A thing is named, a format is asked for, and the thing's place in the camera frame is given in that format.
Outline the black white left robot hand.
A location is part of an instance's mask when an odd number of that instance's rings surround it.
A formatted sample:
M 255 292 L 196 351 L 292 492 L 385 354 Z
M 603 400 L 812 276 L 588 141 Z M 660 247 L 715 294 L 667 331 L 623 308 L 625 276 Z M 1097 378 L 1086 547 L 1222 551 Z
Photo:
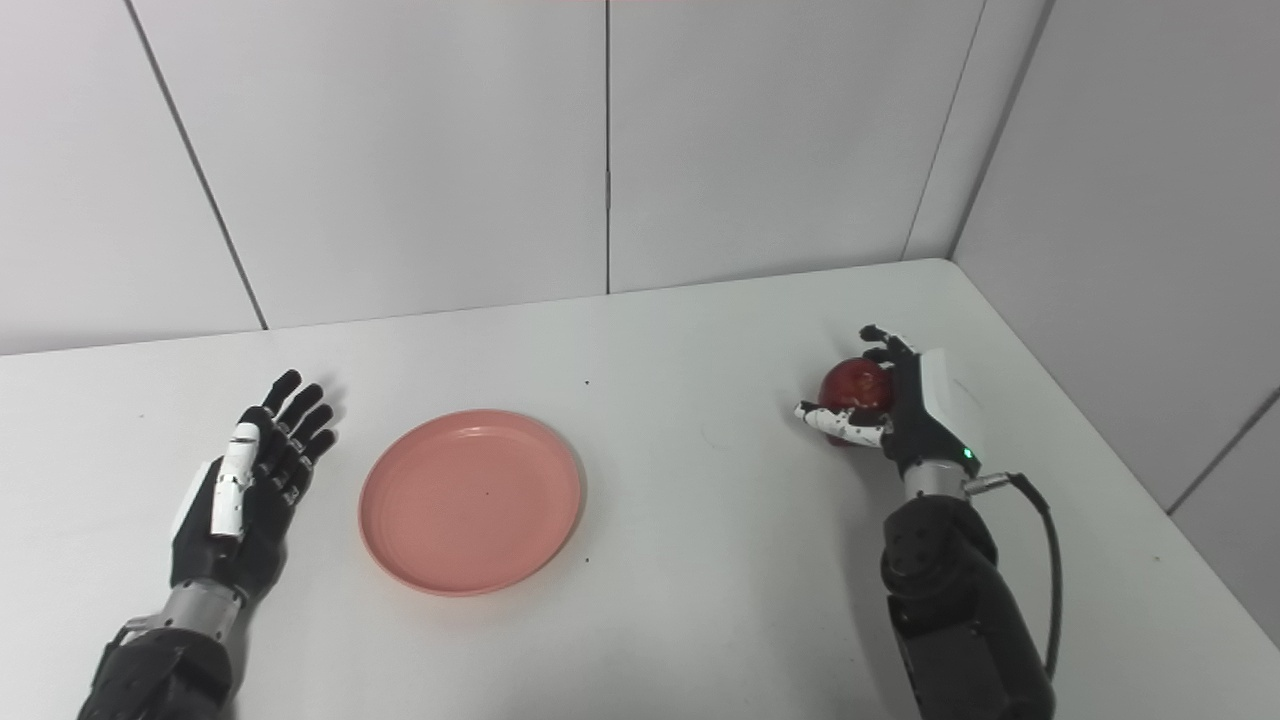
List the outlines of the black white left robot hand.
M 305 383 L 296 369 L 241 414 L 188 493 L 172 537 L 172 587 L 211 582 L 247 601 L 271 588 L 315 466 L 337 442 L 334 418 L 324 388 Z

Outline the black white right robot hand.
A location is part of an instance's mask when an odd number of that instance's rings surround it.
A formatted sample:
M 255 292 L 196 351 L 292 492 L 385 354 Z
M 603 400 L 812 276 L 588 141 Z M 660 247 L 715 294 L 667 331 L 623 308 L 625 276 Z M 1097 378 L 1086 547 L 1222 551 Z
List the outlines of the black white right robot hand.
M 920 351 L 877 324 L 859 331 L 869 343 L 855 360 L 878 368 L 888 387 L 883 407 L 801 401 L 794 415 L 845 443 L 877 448 L 905 474 L 925 462 L 948 462 L 966 478 L 980 474 L 982 410 L 966 368 L 945 348 Z

